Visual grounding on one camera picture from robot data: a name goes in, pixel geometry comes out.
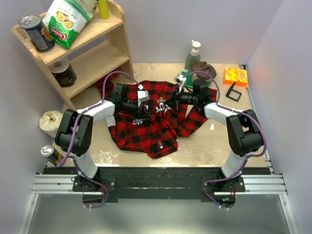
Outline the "red black plaid shirt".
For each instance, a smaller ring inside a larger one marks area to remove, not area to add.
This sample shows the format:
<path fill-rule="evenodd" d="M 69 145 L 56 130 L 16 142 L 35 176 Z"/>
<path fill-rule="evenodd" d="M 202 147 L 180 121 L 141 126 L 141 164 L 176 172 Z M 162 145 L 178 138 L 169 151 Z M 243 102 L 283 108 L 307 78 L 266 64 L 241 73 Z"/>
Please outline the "red black plaid shirt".
<path fill-rule="evenodd" d="M 107 126 L 119 149 L 144 152 L 156 159 L 177 151 L 177 138 L 189 137 L 207 118 L 186 104 L 179 110 L 173 110 L 164 102 L 157 102 L 160 97 L 169 99 L 177 85 L 150 80 L 142 81 L 141 84 L 150 95 L 147 107 L 151 120 L 135 119 L 132 114 L 121 111 L 114 114 L 114 120 L 109 120 Z"/>

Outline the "orange leaf brooch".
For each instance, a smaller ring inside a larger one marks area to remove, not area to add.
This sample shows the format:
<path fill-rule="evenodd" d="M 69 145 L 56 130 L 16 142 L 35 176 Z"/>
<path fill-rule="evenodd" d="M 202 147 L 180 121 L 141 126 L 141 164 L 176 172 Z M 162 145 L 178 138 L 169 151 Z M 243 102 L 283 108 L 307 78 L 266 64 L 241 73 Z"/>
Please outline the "orange leaf brooch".
<path fill-rule="evenodd" d="M 162 97 L 160 97 L 160 98 L 157 100 L 158 103 L 165 102 L 165 101 L 166 101 L 166 100 L 163 99 Z"/>

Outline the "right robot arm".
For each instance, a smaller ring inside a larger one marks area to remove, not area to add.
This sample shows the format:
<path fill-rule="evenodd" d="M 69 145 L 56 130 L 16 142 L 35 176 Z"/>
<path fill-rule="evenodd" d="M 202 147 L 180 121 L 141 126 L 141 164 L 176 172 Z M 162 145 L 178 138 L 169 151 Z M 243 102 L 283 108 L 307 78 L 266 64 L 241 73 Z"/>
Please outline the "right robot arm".
<path fill-rule="evenodd" d="M 221 175 L 214 180 L 203 182 L 203 186 L 217 184 L 224 192 L 234 186 L 234 180 L 242 173 L 243 168 L 260 147 L 266 147 L 266 140 L 253 110 L 241 111 L 223 106 L 212 99 L 206 81 L 196 79 L 193 82 L 193 90 L 185 92 L 186 78 L 177 75 L 174 81 L 178 87 L 174 89 L 172 96 L 165 101 L 172 109 L 178 110 L 181 105 L 192 105 L 195 111 L 208 119 L 215 120 L 227 127 L 228 142 L 231 148 L 230 154 L 221 167 Z"/>

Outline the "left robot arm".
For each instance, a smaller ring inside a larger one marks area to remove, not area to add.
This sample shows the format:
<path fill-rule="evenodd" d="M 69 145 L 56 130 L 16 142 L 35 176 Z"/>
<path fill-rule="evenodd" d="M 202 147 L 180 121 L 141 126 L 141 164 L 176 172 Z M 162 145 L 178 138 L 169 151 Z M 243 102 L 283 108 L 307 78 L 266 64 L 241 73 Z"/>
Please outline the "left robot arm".
<path fill-rule="evenodd" d="M 56 166 L 61 167 L 70 158 L 84 179 L 84 186 L 89 191 L 103 188 L 99 178 L 98 167 L 92 160 L 89 148 L 92 140 L 93 126 L 114 114 L 124 111 L 135 118 L 151 119 L 145 102 L 150 99 L 149 93 L 142 85 L 138 86 L 136 100 L 129 99 L 130 87 L 116 84 L 107 98 L 84 109 L 64 112 L 55 138 L 55 144 L 66 154 Z"/>

